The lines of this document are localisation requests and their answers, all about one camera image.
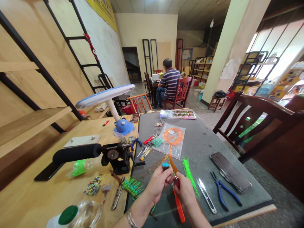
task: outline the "blue pliers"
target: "blue pliers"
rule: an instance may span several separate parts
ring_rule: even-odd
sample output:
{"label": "blue pliers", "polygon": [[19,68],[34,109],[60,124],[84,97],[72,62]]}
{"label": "blue pliers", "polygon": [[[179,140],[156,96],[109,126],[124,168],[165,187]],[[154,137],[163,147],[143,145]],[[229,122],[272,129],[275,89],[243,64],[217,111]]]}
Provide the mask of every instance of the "blue pliers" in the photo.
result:
{"label": "blue pliers", "polygon": [[135,141],[138,142],[138,143],[140,144],[140,146],[142,146],[141,141],[139,141],[138,139],[135,139],[135,140],[132,142],[132,146],[131,146],[131,150],[132,150],[132,151],[134,150],[134,143],[135,143]]}
{"label": "blue pliers", "polygon": [[221,193],[221,187],[223,189],[225,189],[233,197],[233,199],[237,202],[237,204],[239,206],[242,206],[242,203],[241,203],[240,199],[237,197],[237,195],[234,194],[232,191],[230,191],[225,185],[223,185],[223,183],[216,177],[214,172],[210,172],[210,173],[211,173],[211,176],[214,178],[216,185],[218,186],[218,196],[219,196],[219,200],[220,200],[224,210],[229,211],[228,207],[226,206],[226,204],[223,200],[222,193]]}

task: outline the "black bag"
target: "black bag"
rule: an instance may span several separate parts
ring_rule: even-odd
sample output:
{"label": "black bag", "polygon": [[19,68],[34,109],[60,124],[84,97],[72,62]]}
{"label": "black bag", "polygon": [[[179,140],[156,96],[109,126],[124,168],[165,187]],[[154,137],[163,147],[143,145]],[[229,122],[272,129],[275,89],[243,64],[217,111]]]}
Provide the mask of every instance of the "black bag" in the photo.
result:
{"label": "black bag", "polygon": [[225,93],[223,90],[220,90],[220,91],[217,91],[215,94],[214,94],[215,97],[217,98],[223,98],[223,97],[226,97],[227,96],[227,93]]}

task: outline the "orange wire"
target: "orange wire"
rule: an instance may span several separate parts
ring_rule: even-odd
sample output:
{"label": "orange wire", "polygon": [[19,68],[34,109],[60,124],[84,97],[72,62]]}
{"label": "orange wire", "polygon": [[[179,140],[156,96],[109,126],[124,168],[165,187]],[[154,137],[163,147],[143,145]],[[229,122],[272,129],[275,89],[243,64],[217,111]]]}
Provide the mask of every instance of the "orange wire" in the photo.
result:
{"label": "orange wire", "polygon": [[[178,138],[172,142],[170,142],[170,138],[169,138],[169,131],[175,131],[178,135]],[[169,128],[167,130],[165,130],[164,132],[164,140],[170,144],[170,150],[169,150],[169,161],[171,163],[172,169],[174,174],[176,174],[178,172],[178,169],[176,168],[176,166],[173,163],[172,157],[171,157],[171,151],[172,151],[172,146],[177,146],[184,138],[184,134],[183,131],[178,129],[178,128]]]}

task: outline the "woman's left hand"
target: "woman's left hand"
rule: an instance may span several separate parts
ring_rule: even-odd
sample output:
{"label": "woman's left hand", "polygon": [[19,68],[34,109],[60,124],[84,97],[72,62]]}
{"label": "woman's left hand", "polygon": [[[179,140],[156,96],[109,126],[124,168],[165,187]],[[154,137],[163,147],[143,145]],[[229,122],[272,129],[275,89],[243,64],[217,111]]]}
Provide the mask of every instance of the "woman's left hand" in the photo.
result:
{"label": "woman's left hand", "polygon": [[160,200],[162,190],[168,186],[172,173],[173,170],[171,167],[164,170],[162,166],[159,166],[157,169],[155,169],[144,191],[154,204],[157,204],[157,202]]}

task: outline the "striped shirt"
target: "striped shirt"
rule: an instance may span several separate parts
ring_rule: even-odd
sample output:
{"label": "striped shirt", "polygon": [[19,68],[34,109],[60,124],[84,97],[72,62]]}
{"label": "striped shirt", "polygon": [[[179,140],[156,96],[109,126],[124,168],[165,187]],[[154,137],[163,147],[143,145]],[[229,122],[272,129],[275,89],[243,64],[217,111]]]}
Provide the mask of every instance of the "striped shirt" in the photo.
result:
{"label": "striped shirt", "polygon": [[175,91],[177,87],[177,80],[181,78],[179,70],[170,68],[166,73],[162,75],[161,81],[159,82],[162,86],[166,87],[165,98],[173,100],[175,97]]}

